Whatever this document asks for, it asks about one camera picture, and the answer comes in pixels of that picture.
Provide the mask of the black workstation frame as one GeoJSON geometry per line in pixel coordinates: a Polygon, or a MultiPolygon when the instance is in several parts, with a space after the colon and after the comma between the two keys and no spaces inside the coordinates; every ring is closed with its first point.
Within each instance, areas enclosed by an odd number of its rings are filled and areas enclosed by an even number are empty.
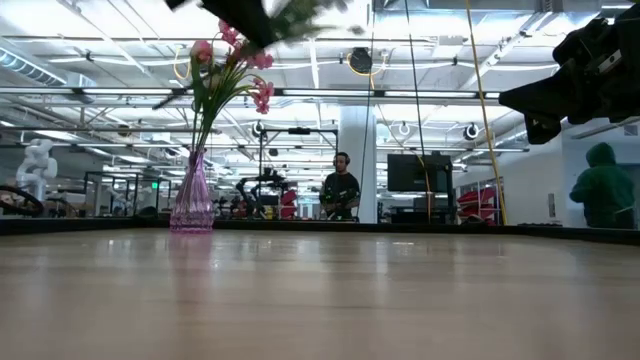
{"type": "Polygon", "coordinates": [[[83,178],[86,216],[135,217],[168,211],[173,185],[150,173],[87,171],[83,178]]]}

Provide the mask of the person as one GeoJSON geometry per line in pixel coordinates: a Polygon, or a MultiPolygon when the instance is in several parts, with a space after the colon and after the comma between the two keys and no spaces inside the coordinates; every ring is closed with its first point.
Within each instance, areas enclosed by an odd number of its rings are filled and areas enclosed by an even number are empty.
{"type": "Polygon", "coordinates": [[[338,152],[333,159],[334,171],[322,184],[319,200],[328,220],[352,220],[353,210],[360,204],[360,185],[348,171],[349,164],[349,155],[338,152]]]}
{"type": "Polygon", "coordinates": [[[613,148],[606,142],[586,153],[589,167],[577,178],[569,197],[583,205],[590,228],[635,229],[635,185],[617,164],[613,148]]]}

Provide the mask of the black aluminium table frame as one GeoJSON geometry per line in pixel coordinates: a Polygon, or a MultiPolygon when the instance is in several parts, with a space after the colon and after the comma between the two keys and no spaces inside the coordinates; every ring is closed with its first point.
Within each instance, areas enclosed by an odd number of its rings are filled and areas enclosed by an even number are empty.
{"type": "MultiPolygon", "coordinates": [[[[76,231],[124,230],[139,228],[167,229],[163,219],[141,217],[72,218],[72,219],[7,219],[0,218],[0,236],[32,235],[76,231]]],[[[415,233],[451,235],[514,235],[549,239],[577,240],[601,244],[640,247],[640,231],[619,229],[565,228],[560,226],[516,225],[438,225],[438,224],[368,224],[326,221],[240,221],[216,220],[220,230],[298,231],[298,232],[361,232],[361,233],[415,233]]]]}

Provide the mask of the pink artificial flower bunch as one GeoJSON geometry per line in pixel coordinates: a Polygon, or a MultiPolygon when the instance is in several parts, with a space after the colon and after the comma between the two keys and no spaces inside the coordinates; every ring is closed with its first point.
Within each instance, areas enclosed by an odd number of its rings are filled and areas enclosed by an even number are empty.
{"type": "MultiPolygon", "coordinates": [[[[218,34],[227,45],[227,52],[226,58],[222,62],[216,62],[213,49],[210,79],[206,81],[210,90],[210,114],[212,116],[209,134],[219,113],[236,96],[250,97],[256,111],[260,114],[267,114],[270,110],[269,102],[275,92],[272,82],[264,80],[259,75],[249,73],[253,68],[258,70],[270,68],[273,65],[273,57],[264,50],[257,50],[239,31],[230,27],[223,20],[218,22],[218,34]]],[[[204,147],[209,134],[204,138],[204,147]]]]}

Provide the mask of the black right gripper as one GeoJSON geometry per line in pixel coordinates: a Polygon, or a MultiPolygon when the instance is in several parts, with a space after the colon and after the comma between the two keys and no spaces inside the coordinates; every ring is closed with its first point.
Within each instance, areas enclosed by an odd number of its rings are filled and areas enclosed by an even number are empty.
{"type": "MultiPolygon", "coordinates": [[[[570,32],[553,58],[569,68],[580,119],[607,117],[614,123],[640,116],[640,9],[627,9],[612,23],[591,20],[570,32]]],[[[562,83],[555,74],[499,94],[500,105],[528,115],[524,120],[530,144],[546,144],[560,134],[559,122],[529,116],[562,115],[562,83]]]]}

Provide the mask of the white pillar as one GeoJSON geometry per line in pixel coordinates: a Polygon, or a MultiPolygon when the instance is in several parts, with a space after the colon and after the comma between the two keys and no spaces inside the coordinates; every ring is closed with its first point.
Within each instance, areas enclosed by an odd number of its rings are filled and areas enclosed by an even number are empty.
{"type": "Polygon", "coordinates": [[[349,172],[360,185],[360,205],[355,211],[361,223],[377,222],[376,117],[371,107],[340,108],[339,150],[351,159],[349,172]]]}

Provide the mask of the red bin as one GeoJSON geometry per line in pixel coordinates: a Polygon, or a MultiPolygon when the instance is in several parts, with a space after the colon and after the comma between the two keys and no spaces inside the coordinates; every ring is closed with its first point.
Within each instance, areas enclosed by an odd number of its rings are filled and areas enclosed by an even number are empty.
{"type": "Polygon", "coordinates": [[[280,218],[293,219],[296,216],[297,193],[293,190],[284,192],[280,198],[280,218]]]}

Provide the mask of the purple glass vase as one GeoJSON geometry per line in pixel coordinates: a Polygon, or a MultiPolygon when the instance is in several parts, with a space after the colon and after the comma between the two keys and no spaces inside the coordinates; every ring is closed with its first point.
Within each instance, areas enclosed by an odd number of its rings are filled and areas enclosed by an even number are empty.
{"type": "Polygon", "coordinates": [[[214,209],[204,171],[204,155],[204,149],[190,153],[170,216],[172,232],[209,233],[213,230],[214,209]]]}

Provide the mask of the red storage bins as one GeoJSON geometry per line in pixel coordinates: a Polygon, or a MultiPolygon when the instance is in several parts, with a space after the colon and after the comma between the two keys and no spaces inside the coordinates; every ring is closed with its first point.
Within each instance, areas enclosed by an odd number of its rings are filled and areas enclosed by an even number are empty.
{"type": "Polygon", "coordinates": [[[500,222],[498,196],[494,187],[482,187],[463,193],[458,199],[458,218],[464,222],[483,222],[497,225],[500,222]]]}

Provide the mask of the black computer case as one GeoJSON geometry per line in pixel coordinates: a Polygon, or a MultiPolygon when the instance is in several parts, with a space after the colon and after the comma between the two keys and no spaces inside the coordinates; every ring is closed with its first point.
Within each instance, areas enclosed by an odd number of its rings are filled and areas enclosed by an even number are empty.
{"type": "Polygon", "coordinates": [[[387,188],[394,192],[448,193],[452,170],[449,156],[388,154],[387,188]]]}

